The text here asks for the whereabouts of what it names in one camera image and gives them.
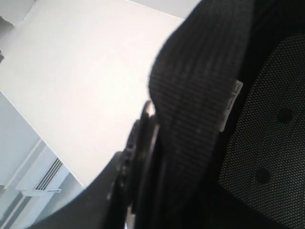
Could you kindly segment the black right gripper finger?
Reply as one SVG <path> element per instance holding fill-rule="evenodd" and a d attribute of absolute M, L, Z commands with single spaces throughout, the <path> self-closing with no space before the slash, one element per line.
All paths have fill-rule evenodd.
<path fill-rule="evenodd" d="M 129 153 L 114 154 L 93 182 L 67 205 L 31 229 L 123 229 L 128 199 Z"/>

